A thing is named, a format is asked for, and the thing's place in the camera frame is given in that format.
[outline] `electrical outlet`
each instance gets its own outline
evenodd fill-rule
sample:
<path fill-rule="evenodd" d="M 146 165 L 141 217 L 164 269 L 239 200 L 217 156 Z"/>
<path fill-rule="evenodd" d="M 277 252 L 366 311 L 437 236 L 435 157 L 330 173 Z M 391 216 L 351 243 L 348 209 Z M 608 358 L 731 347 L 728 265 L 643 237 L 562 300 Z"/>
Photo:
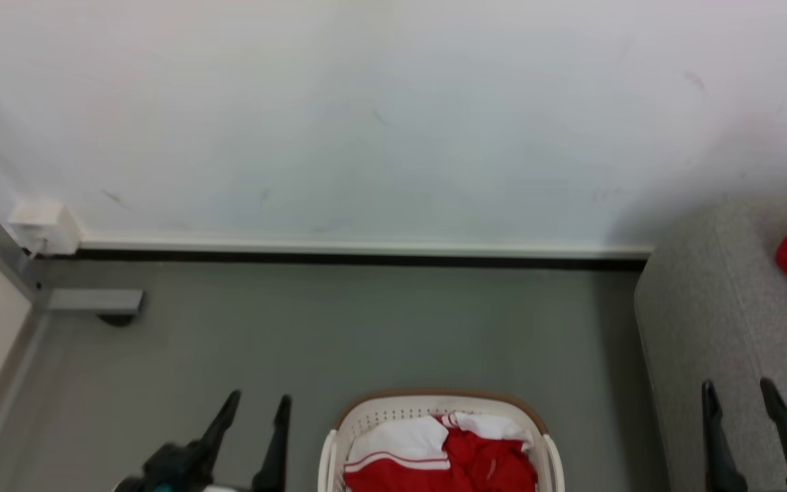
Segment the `electrical outlet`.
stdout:
<path fill-rule="evenodd" d="M 81 244 L 81 230 L 59 200 L 22 200 L 8 223 L 15 233 L 25 238 L 26 247 L 33 253 L 74 255 Z"/>

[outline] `white stripe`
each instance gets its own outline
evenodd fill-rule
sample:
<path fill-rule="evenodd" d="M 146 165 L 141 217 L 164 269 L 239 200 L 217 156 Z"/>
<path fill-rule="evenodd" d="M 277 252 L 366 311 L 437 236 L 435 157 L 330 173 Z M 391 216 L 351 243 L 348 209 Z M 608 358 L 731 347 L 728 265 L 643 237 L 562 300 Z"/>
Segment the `white stripe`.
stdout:
<path fill-rule="evenodd" d="M 358 463 L 375 452 L 396 454 L 405 460 L 444 460 L 448 432 L 434 417 L 388 420 L 354 439 L 346 463 Z"/>
<path fill-rule="evenodd" d="M 451 462 L 447 459 L 433 461 L 405 461 L 397 456 L 384 452 L 384 454 L 375 454 L 374 456 L 370 456 L 358 464 L 345 464 L 344 473 L 352 474 L 354 472 L 359 472 L 369 464 L 380 460 L 390 460 L 403 468 L 410 468 L 412 470 L 447 470 L 451 467 Z"/>

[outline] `white laundry basket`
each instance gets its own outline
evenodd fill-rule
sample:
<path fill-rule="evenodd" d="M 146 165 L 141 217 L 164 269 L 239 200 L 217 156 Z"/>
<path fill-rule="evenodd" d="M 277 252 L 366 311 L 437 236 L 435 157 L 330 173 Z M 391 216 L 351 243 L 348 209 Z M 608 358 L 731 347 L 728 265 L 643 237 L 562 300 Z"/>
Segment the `white laundry basket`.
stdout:
<path fill-rule="evenodd" d="M 318 492 L 344 492 L 344 462 L 358 436 L 385 420 L 443 415 L 453 411 L 512 418 L 534 436 L 528 452 L 538 476 L 537 492 L 565 492 L 563 467 L 555 442 L 536 412 L 515 398 L 450 389 L 402 390 L 368 395 L 351 404 L 330 430 L 321 452 Z"/>

